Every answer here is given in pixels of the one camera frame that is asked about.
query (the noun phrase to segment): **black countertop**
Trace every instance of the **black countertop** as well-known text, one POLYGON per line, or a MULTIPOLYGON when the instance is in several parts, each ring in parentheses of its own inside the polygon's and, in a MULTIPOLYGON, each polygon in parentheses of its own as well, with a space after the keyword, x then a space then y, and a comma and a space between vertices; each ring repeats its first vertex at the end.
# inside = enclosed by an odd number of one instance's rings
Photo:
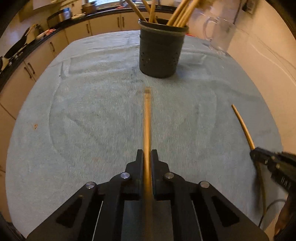
MULTIPOLYGON (((84 16, 82 18, 73 19, 70 21, 66 21, 59 27, 56 31, 54 31, 52 34, 46 36, 45 38, 41 40, 33 40, 30 42, 26 47, 24 47, 22 54, 18 57, 17 60, 13 61, 12 65, 6 66, 3 70, 3 72, 0 73, 0 92, 3 89, 6 82, 9 80, 13 72, 18 68, 18 66, 35 50, 37 49, 41 44, 43 44, 46 40, 50 39, 53 35, 57 34, 59 31, 70 27, 72 25, 75 25, 77 23, 97 18, 105 15, 115 14, 115 13, 124 13, 124 12, 133 12, 131 8, 120 8, 115 9, 116 7, 112 7, 109 9, 101 9, 97 13, 84 16)), ((145 12, 146 9, 144 7, 139 7, 140 11, 145 12)), ((164 13, 173 13, 175 11, 175 7, 171 6, 159 6, 155 9, 156 12, 164 12, 164 13)))

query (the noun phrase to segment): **triangular cutout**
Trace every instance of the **triangular cutout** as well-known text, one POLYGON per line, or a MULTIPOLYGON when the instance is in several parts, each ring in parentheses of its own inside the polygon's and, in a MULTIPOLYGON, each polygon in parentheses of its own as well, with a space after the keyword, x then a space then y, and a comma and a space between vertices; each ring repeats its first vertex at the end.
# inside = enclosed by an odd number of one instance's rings
POLYGON ((57 223, 67 228, 72 228, 81 205, 82 197, 79 197, 74 203, 71 204, 71 206, 69 206, 69 208, 66 211, 64 211, 57 218, 57 223))
POLYGON ((227 207, 217 196, 212 197, 213 204, 223 227, 229 227, 239 222, 239 217, 227 207))

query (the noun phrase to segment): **glass mug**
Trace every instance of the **glass mug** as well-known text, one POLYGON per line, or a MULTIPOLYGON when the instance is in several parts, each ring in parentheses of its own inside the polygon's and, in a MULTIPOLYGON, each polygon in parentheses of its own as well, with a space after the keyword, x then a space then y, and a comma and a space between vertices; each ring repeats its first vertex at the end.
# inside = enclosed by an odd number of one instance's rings
POLYGON ((225 54, 228 50, 229 44, 235 32, 235 25, 222 18, 208 17, 203 25, 203 34, 206 40, 211 43, 209 48, 216 51, 219 54, 225 54), (206 28, 209 22, 216 23, 212 37, 208 37, 206 34, 206 28))

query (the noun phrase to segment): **container of wooden sticks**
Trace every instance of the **container of wooden sticks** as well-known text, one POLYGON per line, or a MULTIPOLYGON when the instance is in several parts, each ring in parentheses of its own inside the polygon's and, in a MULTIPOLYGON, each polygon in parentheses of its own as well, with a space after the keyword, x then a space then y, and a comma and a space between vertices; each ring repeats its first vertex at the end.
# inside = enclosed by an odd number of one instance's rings
POLYGON ((168 20, 160 18, 157 22, 139 20, 141 27, 139 66, 146 75, 166 78, 176 71, 188 26, 168 26, 166 25, 168 20))

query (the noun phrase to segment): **blue tablecloth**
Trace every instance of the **blue tablecloth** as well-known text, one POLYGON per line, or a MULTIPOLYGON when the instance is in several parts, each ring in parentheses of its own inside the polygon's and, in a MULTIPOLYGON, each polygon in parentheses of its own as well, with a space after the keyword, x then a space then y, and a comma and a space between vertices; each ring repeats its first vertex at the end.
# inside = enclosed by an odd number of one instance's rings
MULTIPOLYGON (((18 115, 7 157, 9 211, 25 237, 86 182, 106 182, 135 160, 145 86, 152 88, 152 148, 160 160, 187 181, 209 181, 259 222, 256 171, 231 104, 256 146, 281 151, 280 136, 251 79, 207 44, 186 36, 177 71, 167 79, 139 70, 139 31, 75 41, 52 61, 18 115)), ((267 204, 284 196, 265 168, 264 180, 267 204)), ((125 220, 134 215, 127 210, 125 220)), ((278 211, 269 211, 266 224, 278 211)), ((155 219, 159 229, 166 227, 164 217, 155 219)))

